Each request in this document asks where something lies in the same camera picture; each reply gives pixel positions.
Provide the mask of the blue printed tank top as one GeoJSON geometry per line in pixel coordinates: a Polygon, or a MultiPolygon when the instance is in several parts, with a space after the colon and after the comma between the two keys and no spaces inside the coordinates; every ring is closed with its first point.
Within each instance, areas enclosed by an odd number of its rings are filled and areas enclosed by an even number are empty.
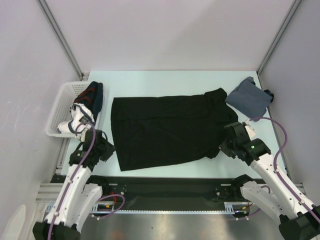
{"type": "Polygon", "coordinates": [[[256,86],[254,78],[244,79],[225,99],[225,102],[250,119],[263,117],[274,101],[274,94],[256,86]]]}

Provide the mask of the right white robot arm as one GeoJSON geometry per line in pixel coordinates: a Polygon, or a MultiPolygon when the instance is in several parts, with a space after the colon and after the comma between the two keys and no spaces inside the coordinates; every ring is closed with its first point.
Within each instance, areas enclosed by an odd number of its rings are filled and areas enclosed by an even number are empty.
{"type": "Polygon", "coordinates": [[[225,140],[220,150],[238,158],[266,183],[263,189],[243,174],[231,182],[230,194],[237,200],[255,204],[273,219],[285,240],[311,240],[320,234],[320,208],[307,198],[278,167],[275,156],[259,138],[251,139],[245,123],[225,126],[225,140]]]}

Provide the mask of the black tank top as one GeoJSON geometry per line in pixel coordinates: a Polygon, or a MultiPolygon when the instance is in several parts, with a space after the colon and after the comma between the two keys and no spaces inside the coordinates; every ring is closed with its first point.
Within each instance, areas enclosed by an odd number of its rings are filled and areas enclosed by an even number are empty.
{"type": "Polygon", "coordinates": [[[199,95],[116,97],[111,130],[122,171],[215,158],[239,117],[216,89],[199,95]]]}

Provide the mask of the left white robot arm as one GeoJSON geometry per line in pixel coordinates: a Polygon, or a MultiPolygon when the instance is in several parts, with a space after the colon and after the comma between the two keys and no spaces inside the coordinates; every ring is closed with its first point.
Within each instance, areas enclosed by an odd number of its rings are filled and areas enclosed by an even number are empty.
{"type": "Polygon", "coordinates": [[[37,240],[79,240],[84,222],[93,205],[110,196],[111,188],[89,183],[95,166],[107,161],[115,147],[102,130],[89,130],[69,157],[68,171],[53,207],[32,233],[37,240]]]}

